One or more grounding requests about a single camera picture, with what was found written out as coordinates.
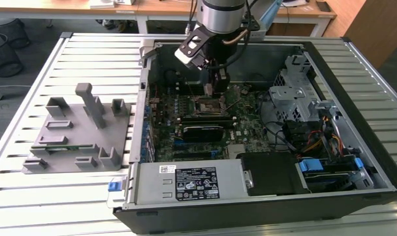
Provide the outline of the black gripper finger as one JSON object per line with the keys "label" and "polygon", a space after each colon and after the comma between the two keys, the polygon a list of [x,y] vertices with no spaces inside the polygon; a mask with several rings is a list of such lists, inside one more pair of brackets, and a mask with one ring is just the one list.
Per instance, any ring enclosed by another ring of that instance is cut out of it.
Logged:
{"label": "black gripper finger", "polygon": [[214,93],[222,95],[227,89],[231,82],[231,76],[226,68],[216,70],[215,84],[214,84]]}

